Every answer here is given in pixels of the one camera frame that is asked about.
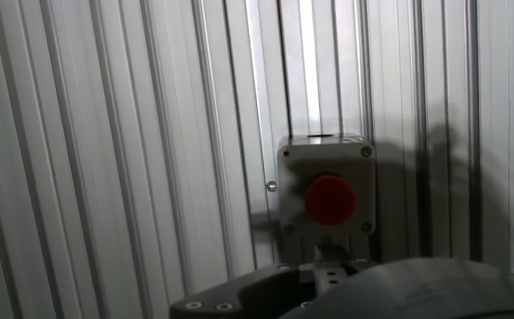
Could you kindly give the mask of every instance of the aluminum profile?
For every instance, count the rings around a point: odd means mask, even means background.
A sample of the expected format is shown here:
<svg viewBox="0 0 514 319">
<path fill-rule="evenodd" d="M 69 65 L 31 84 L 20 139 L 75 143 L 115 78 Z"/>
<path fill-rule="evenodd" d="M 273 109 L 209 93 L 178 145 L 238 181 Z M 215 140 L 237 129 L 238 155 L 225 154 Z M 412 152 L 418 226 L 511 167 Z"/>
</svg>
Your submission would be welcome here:
<svg viewBox="0 0 514 319">
<path fill-rule="evenodd" d="M 378 150 L 372 258 L 514 272 L 514 1 L 0 0 L 0 318 L 279 261 L 276 150 Z"/>
</svg>

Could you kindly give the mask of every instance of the gray control box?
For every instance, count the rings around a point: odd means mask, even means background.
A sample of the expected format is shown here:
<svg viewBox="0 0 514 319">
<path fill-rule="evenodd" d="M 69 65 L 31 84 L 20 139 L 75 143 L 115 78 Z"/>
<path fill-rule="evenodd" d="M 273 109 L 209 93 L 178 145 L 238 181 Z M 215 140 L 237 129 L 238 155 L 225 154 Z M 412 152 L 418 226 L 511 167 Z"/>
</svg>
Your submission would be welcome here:
<svg viewBox="0 0 514 319">
<path fill-rule="evenodd" d="M 370 258 L 369 234 L 375 229 L 375 155 L 373 145 L 356 136 L 294 137 L 281 145 L 277 173 L 284 262 L 313 261 L 315 245 L 325 240 L 343 245 L 354 259 Z M 307 213 L 305 194 L 322 176 L 340 177 L 355 191 L 355 211 L 339 225 L 322 225 Z"/>
</svg>

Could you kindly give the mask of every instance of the emergency stop button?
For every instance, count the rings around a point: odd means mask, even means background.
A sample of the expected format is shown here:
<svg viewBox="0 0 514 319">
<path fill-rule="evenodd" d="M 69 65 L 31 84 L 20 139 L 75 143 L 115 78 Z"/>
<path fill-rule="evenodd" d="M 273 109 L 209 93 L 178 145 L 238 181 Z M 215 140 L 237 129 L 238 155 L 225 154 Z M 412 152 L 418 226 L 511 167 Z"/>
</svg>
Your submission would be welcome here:
<svg viewBox="0 0 514 319">
<path fill-rule="evenodd" d="M 308 187 L 304 198 L 307 214 L 322 225 L 341 225 L 357 208 L 354 187 L 337 176 L 317 178 Z"/>
</svg>

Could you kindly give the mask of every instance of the screw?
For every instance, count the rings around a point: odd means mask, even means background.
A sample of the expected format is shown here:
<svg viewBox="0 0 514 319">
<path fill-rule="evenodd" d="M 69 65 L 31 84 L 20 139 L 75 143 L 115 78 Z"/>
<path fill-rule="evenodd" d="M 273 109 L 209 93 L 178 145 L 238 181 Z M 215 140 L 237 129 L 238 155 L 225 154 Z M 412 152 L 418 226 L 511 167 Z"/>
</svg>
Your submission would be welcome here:
<svg viewBox="0 0 514 319">
<path fill-rule="evenodd" d="M 370 223 L 366 222 L 362 225 L 362 230 L 364 232 L 370 232 L 373 229 Z"/>
<path fill-rule="evenodd" d="M 362 147 L 362 156 L 369 157 L 371 155 L 371 148 L 369 146 Z"/>
<path fill-rule="evenodd" d="M 199 301 L 192 301 L 186 304 L 186 309 L 198 309 L 202 307 L 202 303 Z"/>
<path fill-rule="evenodd" d="M 287 234 L 292 234 L 294 232 L 294 226 L 292 226 L 292 225 L 284 226 L 284 232 Z"/>
<path fill-rule="evenodd" d="M 222 303 L 222 304 L 215 306 L 215 308 L 218 310 L 221 310 L 221 311 L 225 311 L 225 310 L 233 309 L 233 305 L 226 302 L 226 303 Z"/>
<path fill-rule="evenodd" d="M 267 183 L 267 191 L 276 191 L 276 182 L 270 181 Z"/>
</svg>

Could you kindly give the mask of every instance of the corrugated metal panel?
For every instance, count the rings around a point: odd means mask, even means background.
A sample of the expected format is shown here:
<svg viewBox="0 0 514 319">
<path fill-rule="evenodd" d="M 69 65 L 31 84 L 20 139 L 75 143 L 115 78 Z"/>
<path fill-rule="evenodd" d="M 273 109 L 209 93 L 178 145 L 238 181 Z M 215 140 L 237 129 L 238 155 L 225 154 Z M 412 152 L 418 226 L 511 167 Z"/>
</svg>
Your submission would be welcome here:
<svg viewBox="0 0 514 319">
<path fill-rule="evenodd" d="M 514 272 L 514 1 L 0 1 L 0 318 L 278 259 L 276 148 L 378 148 L 374 258 Z"/>
</svg>

